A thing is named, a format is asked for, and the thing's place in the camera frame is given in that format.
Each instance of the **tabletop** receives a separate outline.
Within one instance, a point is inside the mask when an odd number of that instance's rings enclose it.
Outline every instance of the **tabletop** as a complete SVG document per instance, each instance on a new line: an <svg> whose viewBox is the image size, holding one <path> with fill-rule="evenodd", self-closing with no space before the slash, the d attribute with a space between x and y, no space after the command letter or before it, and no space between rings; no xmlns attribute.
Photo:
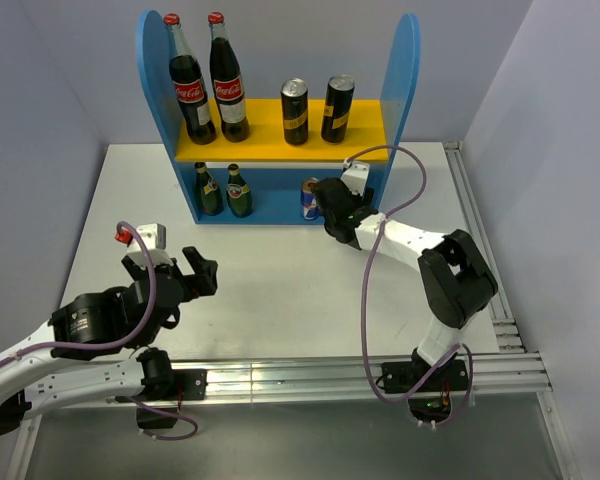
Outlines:
<svg viewBox="0 0 600 480"><path fill-rule="evenodd" d="M442 144L401 145L421 158L429 183L420 200L394 218L439 232L466 229ZM404 202L420 181L418 167L398 153L381 211ZM185 246L219 264L216 295L181 305L180 325L158 334L153 345L171 359L360 356L367 254L339 244L319 225L196 225L163 145L109 146L63 304L82 293L131 283L120 264L124 246L113 240L120 220L165 225L167 251L184 274L191 273L181 252ZM370 354L410 354L431 317L420 274L376 257L367 315ZM466 327L465 341L475 353L499 351L486 310ZM116 358L128 354L122 351Z"/></svg>

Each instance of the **gray floor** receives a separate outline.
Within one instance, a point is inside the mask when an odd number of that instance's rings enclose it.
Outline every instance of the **gray floor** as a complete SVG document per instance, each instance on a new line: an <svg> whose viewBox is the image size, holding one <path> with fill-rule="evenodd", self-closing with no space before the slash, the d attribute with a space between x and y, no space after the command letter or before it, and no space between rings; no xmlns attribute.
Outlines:
<svg viewBox="0 0 600 480"><path fill-rule="evenodd" d="M208 406L189 409L202 429L183 442L138 436L133 409L61 410L43 418L27 478L560 478L535 395L477 402L436 433L379 402Z"/></svg>

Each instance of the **red coca-cola label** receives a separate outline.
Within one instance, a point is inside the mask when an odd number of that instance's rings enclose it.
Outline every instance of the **red coca-cola label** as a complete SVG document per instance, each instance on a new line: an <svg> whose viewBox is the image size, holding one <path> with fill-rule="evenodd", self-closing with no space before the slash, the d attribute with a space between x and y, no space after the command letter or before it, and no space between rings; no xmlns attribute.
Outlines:
<svg viewBox="0 0 600 480"><path fill-rule="evenodd" d="M176 87L178 100L183 103L195 103L204 98L204 91L202 90L202 82L200 80L196 80L193 83L173 82L173 85Z"/></svg>
<svg viewBox="0 0 600 480"><path fill-rule="evenodd" d="M242 78L238 75L233 80L221 82L220 80L213 81L213 87L216 90L218 100L236 100L242 96Z"/></svg>

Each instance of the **red bull can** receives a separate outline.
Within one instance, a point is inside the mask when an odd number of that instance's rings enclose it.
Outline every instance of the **red bull can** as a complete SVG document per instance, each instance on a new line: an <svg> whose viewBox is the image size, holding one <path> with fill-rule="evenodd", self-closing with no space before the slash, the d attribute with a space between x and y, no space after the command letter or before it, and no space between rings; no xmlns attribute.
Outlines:
<svg viewBox="0 0 600 480"><path fill-rule="evenodd" d="M300 202L302 203L302 216L305 220L318 218L318 204L316 203L316 197L311 192L311 187L316 183L318 183L318 179L315 177L305 178L302 182Z"/></svg>

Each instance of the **green bottle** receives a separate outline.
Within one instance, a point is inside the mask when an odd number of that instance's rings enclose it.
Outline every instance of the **green bottle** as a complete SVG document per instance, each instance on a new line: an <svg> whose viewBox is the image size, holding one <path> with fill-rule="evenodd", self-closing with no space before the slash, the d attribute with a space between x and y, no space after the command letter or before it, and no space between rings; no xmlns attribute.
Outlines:
<svg viewBox="0 0 600 480"><path fill-rule="evenodd" d="M227 182L227 203L236 217L247 217L253 212L253 201L249 185L240 175L240 167L229 165L229 181Z"/></svg>
<svg viewBox="0 0 600 480"><path fill-rule="evenodd" d="M207 215L217 215L224 210L222 193L218 183L207 170L207 164L196 162L196 186L194 196L200 208Z"/></svg>

